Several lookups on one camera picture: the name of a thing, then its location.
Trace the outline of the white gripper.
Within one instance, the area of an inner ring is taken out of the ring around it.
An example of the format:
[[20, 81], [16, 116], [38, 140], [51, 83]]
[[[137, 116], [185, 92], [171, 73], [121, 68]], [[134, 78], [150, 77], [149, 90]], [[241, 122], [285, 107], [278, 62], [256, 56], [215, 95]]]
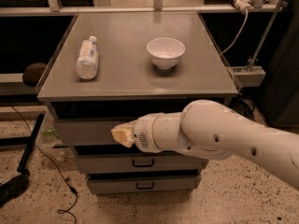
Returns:
[[130, 121], [115, 126], [112, 130], [113, 139], [125, 147], [134, 143], [142, 152], [159, 153], [153, 138], [153, 125], [160, 113], [148, 114], [137, 121]]

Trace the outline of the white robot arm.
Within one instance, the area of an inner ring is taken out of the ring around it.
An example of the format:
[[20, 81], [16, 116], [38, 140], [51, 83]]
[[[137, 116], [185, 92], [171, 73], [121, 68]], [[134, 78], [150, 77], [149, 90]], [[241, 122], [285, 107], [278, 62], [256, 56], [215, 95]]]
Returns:
[[113, 139], [143, 152], [251, 161], [299, 189], [299, 135], [266, 127], [225, 105], [198, 100], [176, 113], [154, 113], [111, 129]]

